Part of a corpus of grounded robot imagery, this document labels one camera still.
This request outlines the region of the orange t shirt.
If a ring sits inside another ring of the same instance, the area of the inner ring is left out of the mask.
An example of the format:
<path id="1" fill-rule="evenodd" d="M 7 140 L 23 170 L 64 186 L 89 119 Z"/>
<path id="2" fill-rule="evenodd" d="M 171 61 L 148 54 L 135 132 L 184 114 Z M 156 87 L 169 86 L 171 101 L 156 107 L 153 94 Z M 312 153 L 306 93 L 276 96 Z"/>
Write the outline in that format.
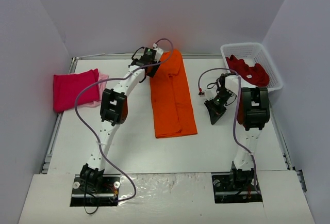
<path id="1" fill-rule="evenodd" d="M 165 52 L 154 77 L 150 79 L 154 133 L 157 139 L 197 134 L 183 56 L 180 51 Z"/>

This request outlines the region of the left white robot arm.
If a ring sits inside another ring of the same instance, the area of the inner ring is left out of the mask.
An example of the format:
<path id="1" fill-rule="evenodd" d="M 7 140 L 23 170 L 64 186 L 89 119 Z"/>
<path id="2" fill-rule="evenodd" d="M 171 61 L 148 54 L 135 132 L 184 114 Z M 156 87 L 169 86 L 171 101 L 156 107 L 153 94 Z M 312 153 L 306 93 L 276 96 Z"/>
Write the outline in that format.
<path id="1" fill-rule="evenodd" d="M 91 126 L 75 112 L 80 121 L 92 131 L 96 137 L 96 145 L 86 164 L 80 171 L 80 179 L 92 192 L 100 191 L 104 186 L 104 171 L 106 164 L 110 164 L 118 172 L 116 165 L 107 158 L 114 135 L 128 116 L 128 96 L 136 85 L 146 77 L 153 77 L 160 66 L 160 58 L 163 50 L 155 43 L 151 48 L 144 47 L 144 52 L 139 59 L 133 59 L 128 66 L 128 71 L 122 78 L 115 78 L 118 83 L 111 89 L 105 89 L 101 97 L 100 117 L 101 128 L 98 132 L 92 130 Z"/>

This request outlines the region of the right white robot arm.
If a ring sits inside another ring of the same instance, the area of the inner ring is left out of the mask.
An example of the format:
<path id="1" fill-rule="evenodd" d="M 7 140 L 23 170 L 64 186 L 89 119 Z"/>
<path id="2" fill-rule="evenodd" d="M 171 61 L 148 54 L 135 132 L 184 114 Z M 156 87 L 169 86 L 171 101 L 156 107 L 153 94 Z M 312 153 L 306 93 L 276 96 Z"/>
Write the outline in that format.
<path id="1" fill-rule="evenodd" d="M 244 85 L 233 73 L 221 74 L 217 80 L 217 95 L 204 102 L 212 125 L 225 114 L 225 105 L 232 94 L 237 97 L 233 137 L 238 150 L 228 181 L 232 188 L 241 189 L 256 179 L 254 154 L 261 131 L 270 120 L 270 109 L 266 87 Z"/>

